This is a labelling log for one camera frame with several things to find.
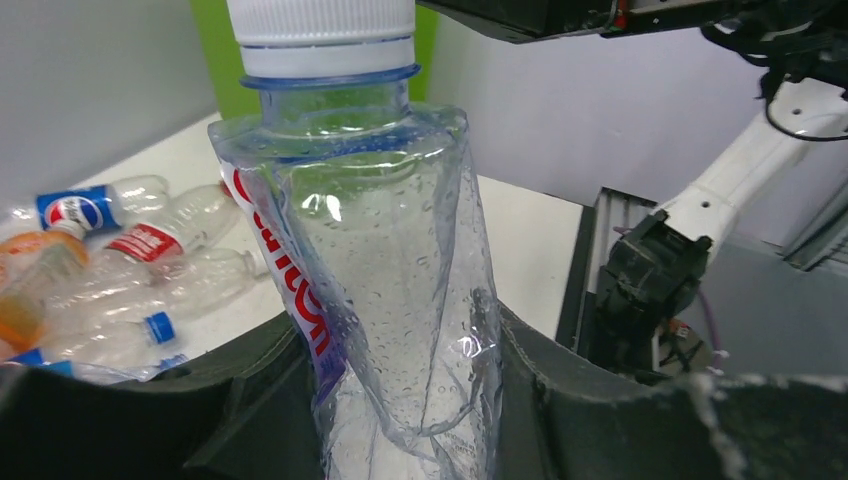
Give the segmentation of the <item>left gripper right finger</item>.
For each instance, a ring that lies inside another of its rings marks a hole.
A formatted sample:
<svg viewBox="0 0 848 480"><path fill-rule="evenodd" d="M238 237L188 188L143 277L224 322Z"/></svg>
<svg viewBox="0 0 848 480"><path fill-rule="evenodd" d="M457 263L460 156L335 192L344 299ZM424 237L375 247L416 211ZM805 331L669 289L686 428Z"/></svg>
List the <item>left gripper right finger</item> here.
<svg viewBox="0 0 848 480"><path fill-rule="evenodd" d="M843 376L688 374L648 387L503 309L500 479L843 479Z"/></svg>

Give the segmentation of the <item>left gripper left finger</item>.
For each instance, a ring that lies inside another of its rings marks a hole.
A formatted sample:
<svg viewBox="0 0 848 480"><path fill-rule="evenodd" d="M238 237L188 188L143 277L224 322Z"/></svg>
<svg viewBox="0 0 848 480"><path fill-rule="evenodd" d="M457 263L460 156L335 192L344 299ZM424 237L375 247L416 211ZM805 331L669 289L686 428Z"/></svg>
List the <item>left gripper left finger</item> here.
<svg viewBox="0 0 848 480"><path fill-rule="evenodd" d="M287 314L146 382L1 368L5 479L319 479L313 374Z"/></svg>

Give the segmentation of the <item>crushed clear water bottle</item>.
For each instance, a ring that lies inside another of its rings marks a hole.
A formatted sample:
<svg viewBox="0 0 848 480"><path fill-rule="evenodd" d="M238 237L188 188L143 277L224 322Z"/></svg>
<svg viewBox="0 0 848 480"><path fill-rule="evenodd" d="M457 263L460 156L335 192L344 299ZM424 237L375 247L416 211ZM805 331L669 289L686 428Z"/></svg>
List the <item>crushed clear water bottle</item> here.
<svg viewBox="0 0 848 480"><path fill-rule="evenodd" d="M330 479L491 479L501 317L465 113L411 1L231 1L260 111L209 137L308 342Z"/></svg>

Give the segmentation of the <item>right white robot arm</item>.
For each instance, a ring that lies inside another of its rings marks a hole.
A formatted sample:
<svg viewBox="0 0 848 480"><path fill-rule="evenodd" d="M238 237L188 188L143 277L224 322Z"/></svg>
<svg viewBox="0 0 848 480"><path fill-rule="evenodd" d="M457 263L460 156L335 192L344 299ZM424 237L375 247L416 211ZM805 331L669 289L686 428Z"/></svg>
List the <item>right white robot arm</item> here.
<svg viewBox="0 0 848 480"><path fill-rule="evenodd" d="M650 384L662 379L659 330L696 298L742 213L814 145L847 137L845 2L622 1L611 31L689 26L764 69L763 108L698 178L623 234L599 269L587 357Z"/></svg>

